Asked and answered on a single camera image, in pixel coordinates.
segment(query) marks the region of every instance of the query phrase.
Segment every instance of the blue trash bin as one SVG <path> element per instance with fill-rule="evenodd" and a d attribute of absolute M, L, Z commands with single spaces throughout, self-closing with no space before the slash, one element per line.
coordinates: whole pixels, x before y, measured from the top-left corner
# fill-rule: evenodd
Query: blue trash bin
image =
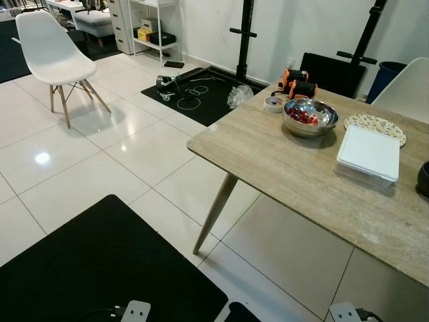
<path fill-rule="evenodd" d="M 400 62 L 380 62 L 380 69 L 369 91 L 366 102 L 371 104 L 378 94 L 380 94 L 406 66 L 406 64 L 401 64 Z"/>

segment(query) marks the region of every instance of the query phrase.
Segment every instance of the white plastic chair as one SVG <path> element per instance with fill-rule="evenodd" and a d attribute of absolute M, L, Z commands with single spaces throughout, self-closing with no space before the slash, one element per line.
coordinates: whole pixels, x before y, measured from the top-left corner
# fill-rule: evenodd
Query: white plastic chair
<path fill-rule="evenodd" d="M 377 96 L 372 106 L 429 123 L 429 58 L 410 62 Z"/>
<path fill-rule="evenodd" d="M 16 25 L 28 69 L 39 81 L 49 85 L 52 113 L 54 86 L 58 88 L 69 129 L 70 120 L 62 85 L 79 83 L 91 99 L 92 93 L 104 108 L 111 112 L 87 81 L 87 78 L 96 72 L 96 64 L 80 52 L 49 13 L 45 11 L 22 13 L 16 17 Z"/>

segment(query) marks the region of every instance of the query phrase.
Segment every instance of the red food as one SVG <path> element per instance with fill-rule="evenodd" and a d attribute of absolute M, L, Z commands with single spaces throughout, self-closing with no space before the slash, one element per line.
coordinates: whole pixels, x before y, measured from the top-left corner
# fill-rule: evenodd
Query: red food
<path fill-rule="evenodd" d="M 293 109 L 289 109 L 287 113 L 292 119 L 295 119 L 296 121 L 303 124 L 317 125 L 318 123 L 317 116 L 315 115 L 309 116 L 307 114 L 307 111 L 301 111 L 297 108 L 293 108 Z"/>

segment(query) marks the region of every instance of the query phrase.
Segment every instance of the tape roll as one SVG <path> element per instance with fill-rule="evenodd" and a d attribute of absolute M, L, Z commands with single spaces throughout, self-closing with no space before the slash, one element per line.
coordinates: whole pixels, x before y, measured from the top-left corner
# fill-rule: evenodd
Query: tape roll
<path fill-rule="evenodd" d="M 281 113 L 285 101 L 279 97 L 267 97 L 264 101 L 263 108 L 271 113 Z"/>

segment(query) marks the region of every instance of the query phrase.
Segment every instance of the white wall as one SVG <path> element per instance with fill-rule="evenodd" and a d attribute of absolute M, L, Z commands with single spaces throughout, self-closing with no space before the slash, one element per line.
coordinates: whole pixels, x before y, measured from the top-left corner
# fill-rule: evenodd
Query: white wall
<path fill-rule="evenodd" d="M 236 69 L 242 1 L 178 0 L 181 30 L 163 19 L 180 38 L 185 54 L 231 70 Z M 337 50 L 354 52 L 375 0 L 255 0 L 252 38 L 248 56 L 249 76 L 272 82 L 282 75 L 287 57 L 299 68 L 304 52 L 328 57 Z M 429 55 L 428 0 L 388 0 L 366 56 L 380 61 L 409 63 Z M 378 66 L 365 64 L 369 72 L 361 86 L 367 92 Z"/>

